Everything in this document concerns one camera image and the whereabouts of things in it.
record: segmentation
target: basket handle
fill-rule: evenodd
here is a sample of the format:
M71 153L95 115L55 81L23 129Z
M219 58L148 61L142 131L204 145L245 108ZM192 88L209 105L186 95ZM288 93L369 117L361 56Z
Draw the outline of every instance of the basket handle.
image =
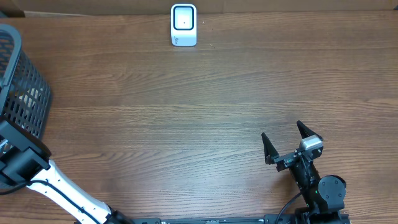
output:
M8 61L8 66L6 68L6 71L4 72L3 79L1 80L2 86L8 86L12 79L12 75L14 74L14 70L18 64L19 54L22 48L22 39L18 30L8 24L0 24L0 30L7 32L12 37L12 39L14 39L14 49L10 56L10 60Z

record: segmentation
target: basket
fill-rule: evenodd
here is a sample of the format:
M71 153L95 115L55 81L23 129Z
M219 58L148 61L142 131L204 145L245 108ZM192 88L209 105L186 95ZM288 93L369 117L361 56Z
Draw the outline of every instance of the basket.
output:
M0 24L1 116L41 139L52 95L49 84L21 48L18 31ZM11 147L0 133L0 156Z

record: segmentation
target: wooden table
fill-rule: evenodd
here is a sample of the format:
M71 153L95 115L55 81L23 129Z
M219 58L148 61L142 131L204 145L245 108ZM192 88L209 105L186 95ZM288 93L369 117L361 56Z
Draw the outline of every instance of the wooden table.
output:
M172 46L168 15L0 22L52 87L53 159L129 217L277 213L298 189L265 165L260 134L286 154L301 119L325 138L321 176L347 181L353 223L397 222L397 12L199 15L196 47ZM1 197L0 217L73 220L28 189Z

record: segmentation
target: laundry basket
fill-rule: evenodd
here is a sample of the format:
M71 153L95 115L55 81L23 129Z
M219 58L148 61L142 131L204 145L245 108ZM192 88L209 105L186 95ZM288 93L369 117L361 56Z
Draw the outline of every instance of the laundry basket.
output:
M40 139L50 108L50 87L21 48L18 31L0 24L0 116ZM0 132L0 157L11 147Z

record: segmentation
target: wood grain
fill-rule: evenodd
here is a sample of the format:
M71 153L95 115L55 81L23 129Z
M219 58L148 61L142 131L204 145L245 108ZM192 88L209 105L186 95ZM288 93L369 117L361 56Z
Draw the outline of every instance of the wood grain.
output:
M168 16L0 22L53 89L53 159L126 215L278 212L298 190L265 165L260 134L288 153L301 119L325 138L320 174L347 181L353 223L396 223L398 13L199 15L196 47L171 46ZM0 217L73 220L29 190L1 197Z

